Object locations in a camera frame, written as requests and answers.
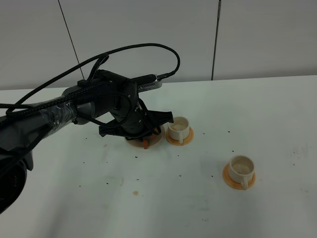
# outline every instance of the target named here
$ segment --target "white cup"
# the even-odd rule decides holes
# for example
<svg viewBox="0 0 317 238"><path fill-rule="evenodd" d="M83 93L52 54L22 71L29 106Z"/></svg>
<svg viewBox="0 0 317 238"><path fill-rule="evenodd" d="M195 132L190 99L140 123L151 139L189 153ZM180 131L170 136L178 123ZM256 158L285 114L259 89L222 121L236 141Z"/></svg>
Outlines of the white cup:
<svg viewBox="0 0 317 238"><path fill-rule="evenodd" d="M189 132L189 122L186 118L176 117L174 118L174 123L168 123L169 136L174 140L178 140L180 144L183 144L184 139L189 136Z"/></svg>
<svg viewBox="0 0 317 238"><path fill-rule="evenodd" d="M248 189L248 182L254 174L253 161L243 155L236 155L229 162L228 173L230 178L242 185L244 190Z"/></svg>

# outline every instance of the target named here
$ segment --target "white wall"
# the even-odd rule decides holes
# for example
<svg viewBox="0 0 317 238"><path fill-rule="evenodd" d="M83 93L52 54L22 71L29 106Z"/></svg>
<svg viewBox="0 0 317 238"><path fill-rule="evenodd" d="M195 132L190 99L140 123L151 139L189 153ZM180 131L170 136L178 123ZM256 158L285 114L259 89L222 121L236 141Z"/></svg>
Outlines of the white wall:
<svg viewBox="0 0 317 238"><path fill-rule="evenodd" d="M1 0L0 89L34 88L76 64L57 0ZM54 86L81 78L77 71Z"/></svg>
<svg viewBox="0 0 317 238"><path fill-rule="evenodd" d="M211 80L218 0L60 0L74 46L82 62L115 48L160 43L181 57L179 72L166 81ZM92 63L84 66L87 78ZM134 77L164 73L175 56L160 48L111 55L101 68Z"/></svg>
<svg viewBox="0 0 317 238"><path fill-rule="evenodd" d="M214 79L317 74L316 0L223 0Z"/></svg>

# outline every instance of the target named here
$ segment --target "cup handle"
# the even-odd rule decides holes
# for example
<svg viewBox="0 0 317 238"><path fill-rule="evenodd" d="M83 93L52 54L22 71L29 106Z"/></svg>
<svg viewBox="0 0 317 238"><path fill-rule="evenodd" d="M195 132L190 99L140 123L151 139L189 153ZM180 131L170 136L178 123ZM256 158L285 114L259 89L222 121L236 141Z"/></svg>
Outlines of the cup handle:
<svg viewBox="0 0 317 238"><path fill-rule="evenodd" d="M247 177L243 177L243 182L241 183L243 190L247 190L248 189L248 178Z"/></svg>
<svg viewBox="0 0 317 238"><path fill-rule="evenodd" d="M179 133L179 134L178 134L178 138L179 138L179 139L178 139L179 143L180 143L180 144L183 144L183 134L182 134L182 133Z"/></svg>

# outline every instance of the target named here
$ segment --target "cup rim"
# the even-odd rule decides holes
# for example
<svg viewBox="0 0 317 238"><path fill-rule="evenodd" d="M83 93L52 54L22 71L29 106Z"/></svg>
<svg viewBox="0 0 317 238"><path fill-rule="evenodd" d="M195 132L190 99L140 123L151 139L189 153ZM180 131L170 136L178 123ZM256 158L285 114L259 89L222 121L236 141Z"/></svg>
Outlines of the cup rim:
<svg viewBox="0 0 317 238"><path fill-rule="evenodd" d="M248 160L250 160L250 161L252 162L253 170L252 170L250 173L248 173L248 174L246 174L246 175L239 174L239 173L237 173L237 172L233 169L233 167L231 166L231 161L232 161L234 158L239 157L239 156L245 157L245 158L247 158ZM253 160L251 160L248 156L245 156L245 155L235 155L235 156L233 156L233 157L230 159L230 161L229 161L229 167L231 168L231 170L232 170L236 175L239 175L239 176L242 176L242 177L247 177L247 176L250 176L252 173L254 173L254 162L253 162Z"/></svg>
<svg viewBox="0 0 317 238"><path fill-rule="evenodd" d="M174 117L173 119L175 119L175 118L183 118L183 119L185 119L185 120L187 121L188 126L187 126L185 129L183 129L183 130L174 130L174 129L170 126L170 124L172 124L172 122L169 122L168 125L167 125L169 130L172 130L172 131L178 132L178 133L182 133L182 132L186 131L186 130L190 127L190 126L189 126L189 120L188 120L187 118L185 118L185 117Z"/></svg>

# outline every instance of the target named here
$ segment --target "table surface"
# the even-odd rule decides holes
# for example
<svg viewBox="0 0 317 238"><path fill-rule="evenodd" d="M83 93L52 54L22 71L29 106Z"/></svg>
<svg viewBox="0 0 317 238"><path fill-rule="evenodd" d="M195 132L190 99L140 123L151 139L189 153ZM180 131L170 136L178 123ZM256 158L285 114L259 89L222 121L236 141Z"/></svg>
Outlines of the table surface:
<svg viewBox="0 0 317 238"><path fill-rule="evenodd" d="M166 83L140 93L148 109L189 119L195 137L186 146L164 139L144 150L100 137L93 123L70 124L34 149L22 194L0 215L0 236L316 237L316 89L317 76L302 76ZM29 91L1 91L0 102ZM255 163L247 191L222 179L238 154Z"/></svg>

